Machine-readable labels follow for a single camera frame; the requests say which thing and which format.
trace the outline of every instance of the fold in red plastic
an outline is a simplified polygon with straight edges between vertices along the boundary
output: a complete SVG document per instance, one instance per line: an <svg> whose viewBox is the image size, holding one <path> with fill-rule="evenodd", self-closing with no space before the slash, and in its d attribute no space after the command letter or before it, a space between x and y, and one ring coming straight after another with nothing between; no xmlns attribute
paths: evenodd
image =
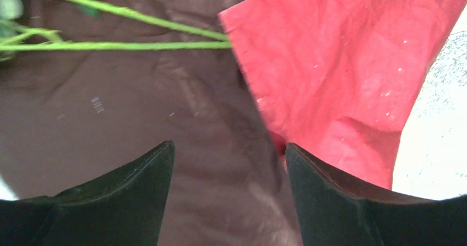
<svg viewBox="0 0 467 246"><path fill-rule="evenodd" d="M400 135L467 0L247 0L220 14L268 129L392 187Z"/></svg>

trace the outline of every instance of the red plastic sheet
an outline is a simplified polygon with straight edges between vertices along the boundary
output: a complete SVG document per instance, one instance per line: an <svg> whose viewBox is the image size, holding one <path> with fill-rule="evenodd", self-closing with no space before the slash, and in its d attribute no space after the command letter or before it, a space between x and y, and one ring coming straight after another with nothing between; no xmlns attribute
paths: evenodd
<svg viewBox="0 0 467 246"><path fill-rule="evenodd" d="M220 18L275 139L390 189L401 131L466 1L247 0Z"/></svg>

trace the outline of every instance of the white surface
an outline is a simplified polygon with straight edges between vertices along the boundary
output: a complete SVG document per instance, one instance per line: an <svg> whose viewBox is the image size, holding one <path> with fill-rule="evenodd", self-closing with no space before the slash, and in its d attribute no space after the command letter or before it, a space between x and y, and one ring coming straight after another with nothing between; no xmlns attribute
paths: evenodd
<svg viewBox="0 0 467 246"><path fill-rule="evenodd" d="M467 9L431 67L403 130L393 190L467 194Z"/></svg>

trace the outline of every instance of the plant stem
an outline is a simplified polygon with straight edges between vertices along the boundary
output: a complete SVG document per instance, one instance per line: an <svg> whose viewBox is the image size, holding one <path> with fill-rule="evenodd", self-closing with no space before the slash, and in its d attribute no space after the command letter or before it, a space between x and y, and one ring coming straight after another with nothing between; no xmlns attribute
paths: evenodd
<svg viewBox="0 0 467 246"><path fill-rule="evenodd" d="M157 25L160 27L164 27L170 30L176 30L176 31L182 31L194 35L199 35L203 37L208 37L214 40L219 40L219 41L227 41L227 35L215 32L215 31L210 31L210 30L203 30L197 27L193 26L188 26L185 24L165 20L165 19L160 19L156 17L152 17L146 14L143 14L141 12L138 12L136 10L126 8L126 7L119 7L115 6L106 2L100 2L96 0L65 0L69 2L73 2L76 4L81 4L83 6L87 6L90 8L98 9L103 12L108 12L112 13L115 15L119 15L122 17L142 21L151 25Z"/></svg>
<svg viewBox="0 0 467 246"><path fill-rule="evenodd" d="M228 41L211 42L63 42L42 44L0 45L0 51L159 51L181 49L230 49Z"/></svg>

